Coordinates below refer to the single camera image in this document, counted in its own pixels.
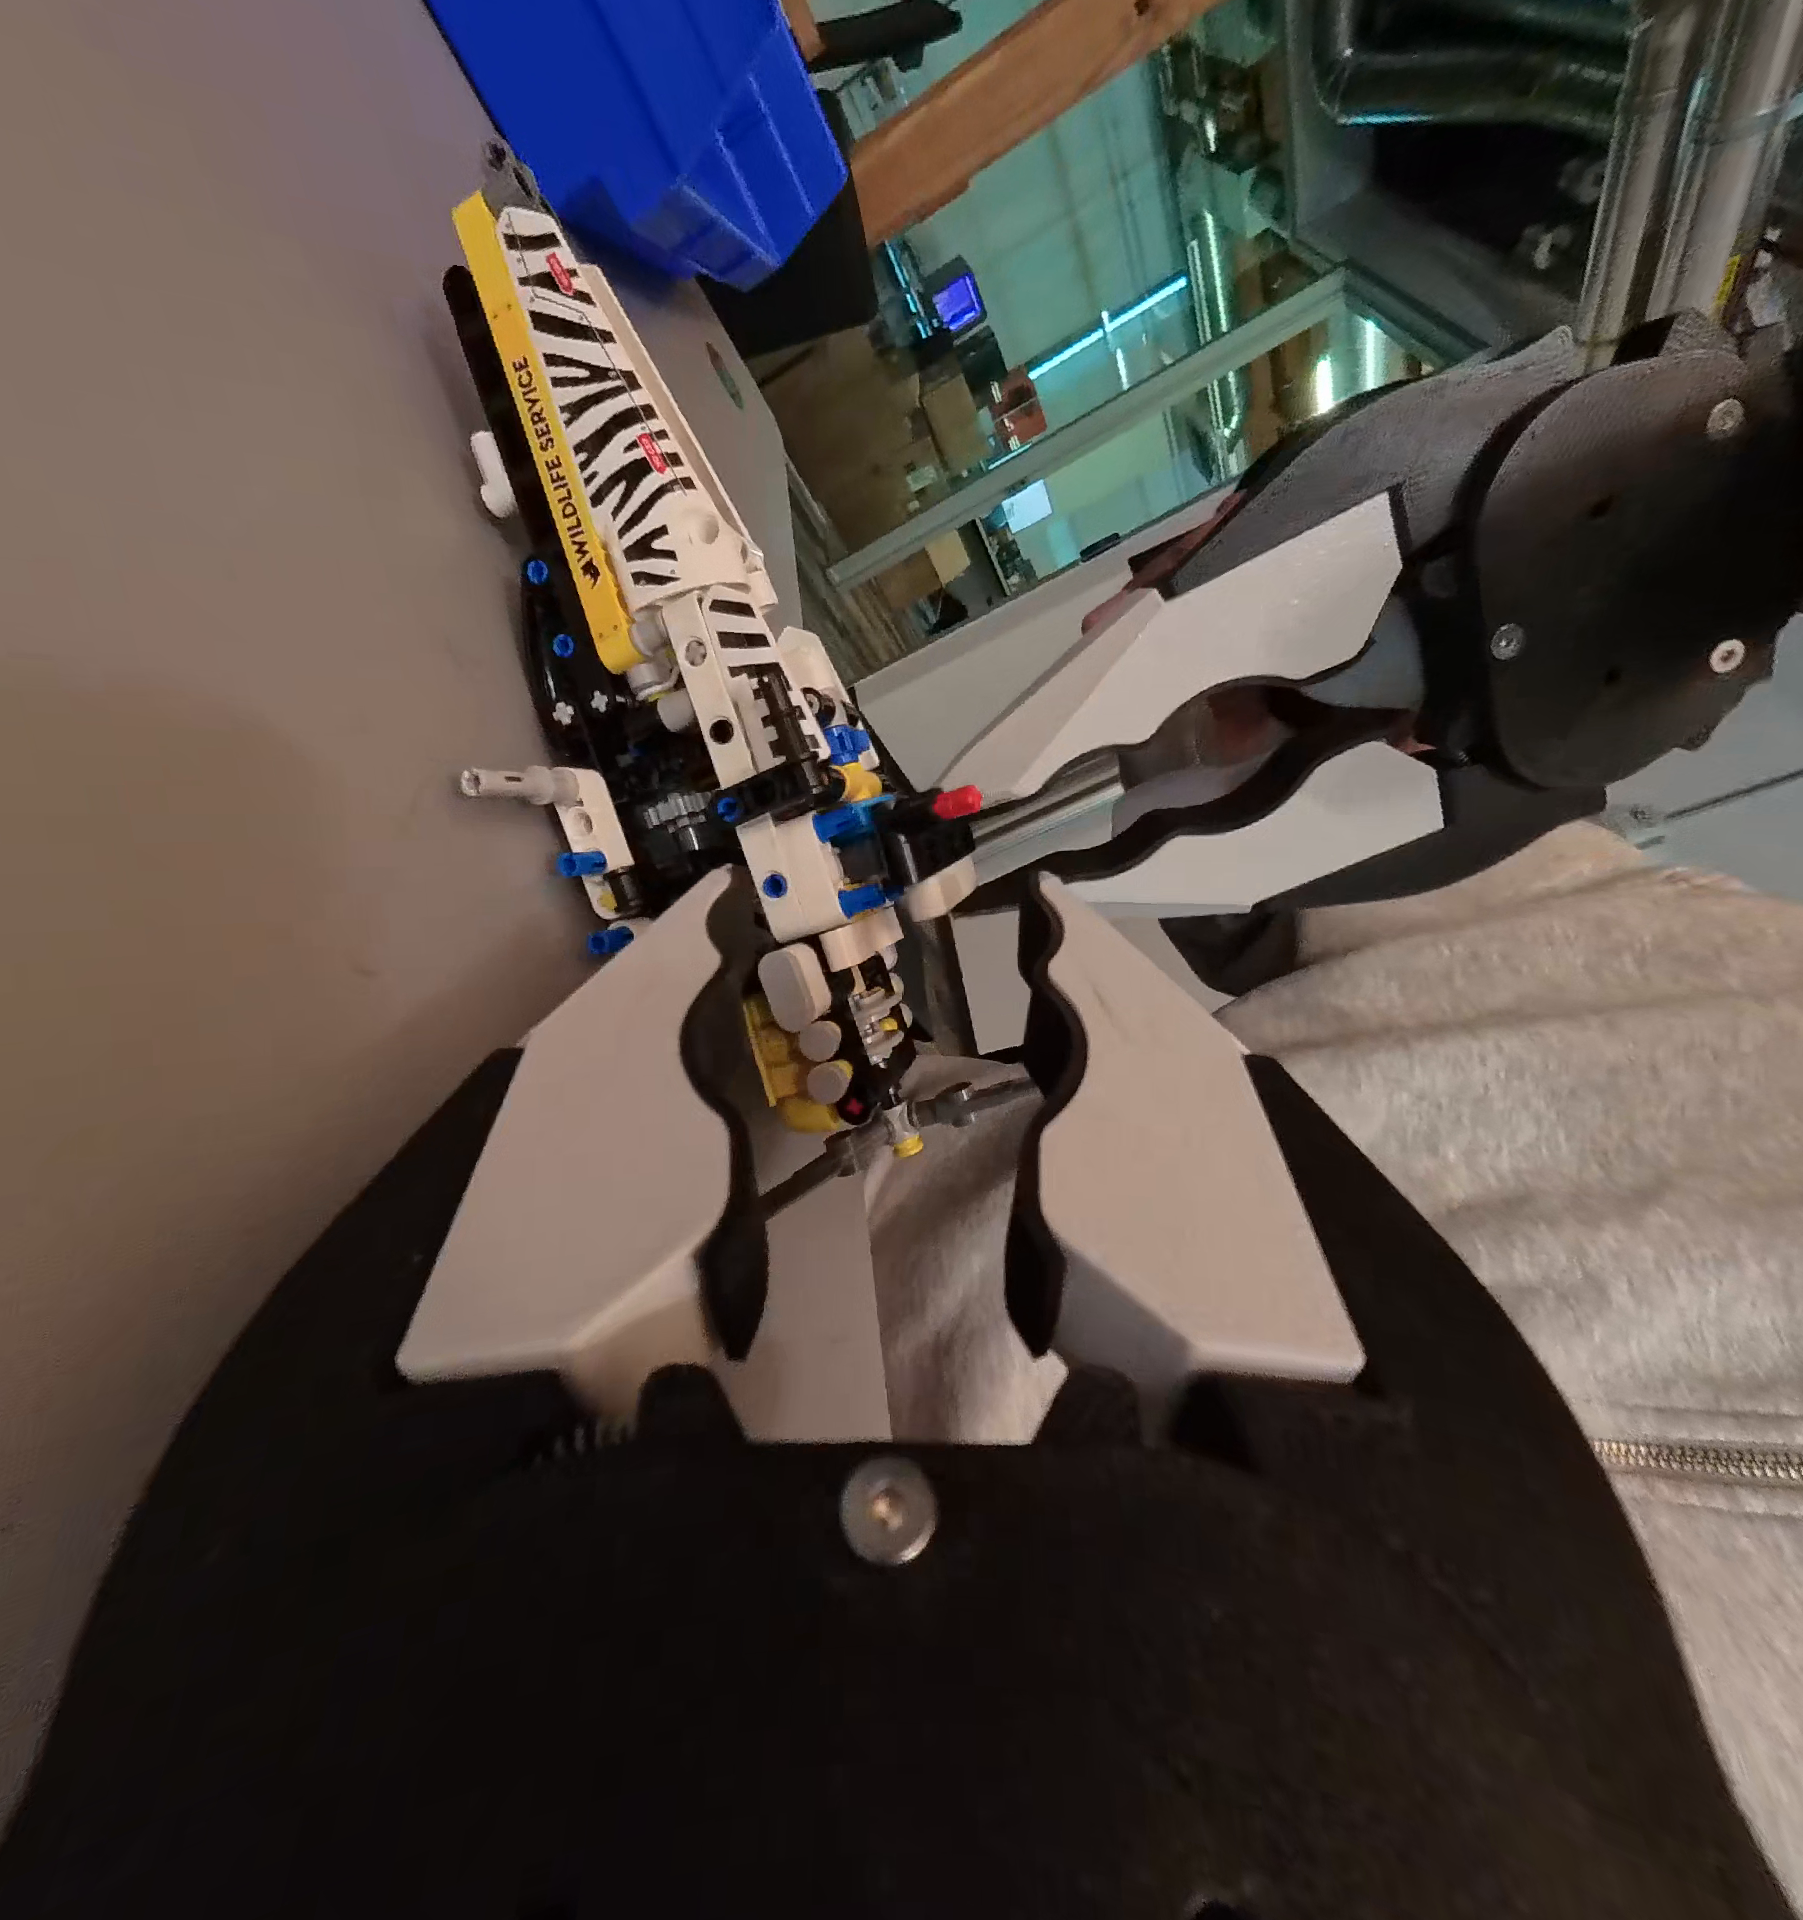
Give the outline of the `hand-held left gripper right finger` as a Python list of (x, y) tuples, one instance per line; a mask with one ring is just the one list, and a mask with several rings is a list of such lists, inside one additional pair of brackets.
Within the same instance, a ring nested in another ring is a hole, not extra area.
[(1013, 967), (1034, 1115), (1008, 1190), (1008, 1328), (1029, 1355), (1131, 1393), (1354, 1379), (1364, 1338), (1245, 1049), (1052, 875), (1020, 907)]

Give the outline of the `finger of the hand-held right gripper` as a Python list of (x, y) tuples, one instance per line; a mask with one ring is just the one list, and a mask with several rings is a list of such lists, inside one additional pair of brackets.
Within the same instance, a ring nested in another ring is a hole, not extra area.
[(1442, 828), (1438, 765), (1394, 742), (1319, 763), (1296, 799), (1240, 828), (1180, 828), (1100, 877), (1100, 912), (1255, 912), (1309, 877)]
[(1085, 629), (935, 788), (1034, 799), (1085, 756), (1141, 752), (1174, 708), (1233, 683), (1316, 683), (1353, 664), (1401, 577), (1394, 498), (1370, 498), (1319, 527), (1159, 592)]

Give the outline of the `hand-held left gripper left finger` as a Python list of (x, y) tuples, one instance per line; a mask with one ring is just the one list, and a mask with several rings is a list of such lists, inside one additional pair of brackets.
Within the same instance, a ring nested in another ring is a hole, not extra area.
[(518, 1049), (400, 1379), (563, 1376), (633, 1418), (670, 1360), (743, 1360), (768, 1306), (743, 875), (718, 864)]

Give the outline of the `zebra striped lego helicopter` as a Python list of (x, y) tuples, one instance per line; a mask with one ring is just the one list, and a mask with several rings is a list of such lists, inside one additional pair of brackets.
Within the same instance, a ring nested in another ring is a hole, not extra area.
[(768, 1115), (822, 1140), (822, 1169), (918, 1161), (1008, 1090), (906, 1090), (932, 1042), (906, 938), (954, 914), (977, 836), (1048, 795), (885, 765), (822, 641), (773, 610), (768, 555), (622, 288), (510, 143), (481, 143), (450, 228), (437, 288), (481, 404), (481, 505), (526, 530), (518, 651), (550, 752), (466, 765), (456, 795), (550, 814), (595, 957), (695, 877), (743, 877), (760, 938), (736, 999)]

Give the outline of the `wooden beam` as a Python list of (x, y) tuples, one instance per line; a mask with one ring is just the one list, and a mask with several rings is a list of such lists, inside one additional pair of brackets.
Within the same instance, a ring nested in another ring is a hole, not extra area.
[(1208, 0), (1038, 0), (1020, 11), (854, 143), (847, 179), (864, 247), (949, 209), (974, 175), (1180, 36), (1204, 11)]

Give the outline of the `blue plastic bin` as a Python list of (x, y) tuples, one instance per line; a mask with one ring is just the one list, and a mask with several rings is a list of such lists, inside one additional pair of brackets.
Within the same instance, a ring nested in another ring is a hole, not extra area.
[(773, 0), (431, 0), (491, 124), (567, 235), (758, 288), (847, 159)]

